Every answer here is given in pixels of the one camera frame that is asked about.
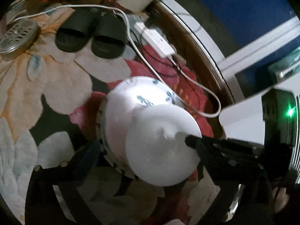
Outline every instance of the white power adapter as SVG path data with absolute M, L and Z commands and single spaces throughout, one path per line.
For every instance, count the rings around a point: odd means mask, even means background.
M 142 34 L 143 38 L 161 58 L 167 58 L 175 54 L 173 48 L 155 29 L 148 29 L 143 22 L 137 22 L 134 28 L 137 32 Z

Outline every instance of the green led light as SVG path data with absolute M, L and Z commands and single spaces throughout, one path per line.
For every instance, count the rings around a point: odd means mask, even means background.
M 286 112 L 287 117 L 292 117 L 295 114 L 296 107 L 291 108 L 291 105 L 289 104 L 289 109 Z

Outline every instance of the round metal lid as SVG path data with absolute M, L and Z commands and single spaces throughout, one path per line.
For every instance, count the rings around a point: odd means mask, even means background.
M 18 21 L 1 38 L 0 55 L 7 55 L 22 47 L 26 47 L 24 48 L 26 50 L 34 40 L 38 28 L 39 26 L 34 20 L 22 19 Z

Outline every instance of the slipper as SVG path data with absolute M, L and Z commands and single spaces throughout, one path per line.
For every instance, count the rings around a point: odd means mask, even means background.
M 123 19 L 106 13 L 99 19 L 91 49 L 97 57 L 113 59 L 124 53 L 126 42 L 126 25 Z
M 79 9 L 72 13 L 56 33 L 57 48 L 71 53 L 82 49 L 92 36 L 95 18 L 95 13 L 88 9 Z

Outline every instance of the white charging cable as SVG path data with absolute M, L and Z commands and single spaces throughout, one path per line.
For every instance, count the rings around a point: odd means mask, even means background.
M 57 6 L 55 8 L 49 9 L 45 12 L 41 12 L 41 13 L 37 13 L 37 14 L 33 14 L 33 15 L 28 15 L 28 16 L 23 16 L 23 17 L 19 17 L 17 19 L 14 19 L 13 22 L 16 22 L 20 19 L 27 19 L 27 18 L 32 18 L 32 17 L 36 17 L 42 14 L 46 14 L 46 13 L 50 13 L 58 8 L 63 8 L 63 7 L 99 7 L 99 8 L 105 8 L 105 9 L 109 9 L 109 10 L 115 10 L 115 11 L 119 11 L 122 15 L 123 15 L 123 19 L 124 22 L 126 24 L 127 27 L 127 37 L 131 43 L 131 45 L 133 46 L 134 50 L 136 51 L 136 53 L 140 56 L 140 58 L 143 60 L 143 62 L 147 65 L 147 67 L 154 73 L 154 75 L 162 82 L 164 83 L 166 86 L 168 86 L 160 77 L 160 75 L 155 71 L 155 69 L 148 63 L 148 61 L 144 58 L 144 56 L 141 54 L 141 52 L 139 51 L 139 49 L 137 48 L 137 46 L 134 44 L 134 41 L 131 38 L 130 35 L 130 24 L 129 24 L 129 20 L 127 18 L 127 15 L 119 8 L 116 7 L 107 7 L 107 6 L 103 6 L 103 5 L 92 5 L 92 4 L 84 4 L 84 5 L 61 5 L 61 6 Z M 213 93 L 211 90 L 209 90 L 208 88 L 206 88 L 205 86 L 199 84 L 198 82 L 192 80 L 190 77 L 188 77 L 179 67 L 178 65 L 173 61 L 172 58 L 170 58 L 171 62 L 177 67 L 177 69 L 182 73 L 182 75 L 189 81 L 191 81 L 193 84 L 196 84 L 197 86 L 201 87 L 202 89 L 206 90 L 207 92 L 209 92 L 214 98 L 216 98 L 219 108 L 217 110 L 216 113 L 204 113 L 204 112 L 200 112 L 197 109 L 195 109 L 194 107 L 191 107 L 187 102 L 185 102 L 183 99 L 181 99 L 179 96 L 179 100 L 186 105 L 187 107 L 191 108 L 194 112 L 206 117 L 206 118 L 215 118 L 220 114 L 221 111 L 221 103 L 220 100 L 218 99 L 218 97 L 215 95 L 215 93 Z

